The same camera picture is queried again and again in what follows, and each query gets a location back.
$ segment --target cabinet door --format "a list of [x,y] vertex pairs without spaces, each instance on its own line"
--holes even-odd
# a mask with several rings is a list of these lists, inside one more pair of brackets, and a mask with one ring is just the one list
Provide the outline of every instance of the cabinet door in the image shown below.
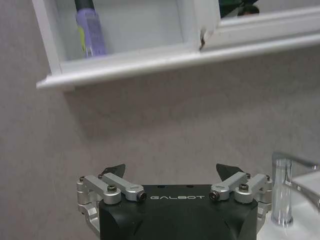
[[198,8],[207,7],[212,15],[201,22],[203,51],[229,49],[231,54],[250,55],[320,43],[319,0],[199,2]]

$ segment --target purple bottle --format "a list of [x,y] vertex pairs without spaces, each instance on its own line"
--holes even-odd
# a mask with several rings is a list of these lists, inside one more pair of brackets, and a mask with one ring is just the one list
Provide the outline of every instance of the purple bottle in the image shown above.
[[75,0],[76,22],[86,58],[106,55],[105,40],[93,0]]

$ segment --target white sink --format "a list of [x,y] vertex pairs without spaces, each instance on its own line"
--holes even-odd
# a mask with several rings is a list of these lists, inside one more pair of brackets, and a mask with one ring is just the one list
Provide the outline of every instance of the white sink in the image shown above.
[[[320,172],[297,177],[295,181],[320,193]],[[269,212],[257,240],[320,240],[320,213],[299,193],[292,191],[291,197],[293,225],[276,226]]]

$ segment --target mirror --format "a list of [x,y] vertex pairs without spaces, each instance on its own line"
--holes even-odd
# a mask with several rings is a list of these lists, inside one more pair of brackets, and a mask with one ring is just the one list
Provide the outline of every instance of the mirror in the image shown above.
[[320,0],[219,0],[221,18],[318,7]]

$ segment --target faucet spout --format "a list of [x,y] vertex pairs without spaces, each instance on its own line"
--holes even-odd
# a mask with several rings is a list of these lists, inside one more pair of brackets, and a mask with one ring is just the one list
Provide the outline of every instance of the faucet spout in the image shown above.
[[291,207],[291,189],[300,192],[318,210],[320,210],[320,195],[292,180],[292,162],[319,171],[320,164],[283,152],[272,154],[272,214],[271,220],[279,226],[288,227],[293,224]]

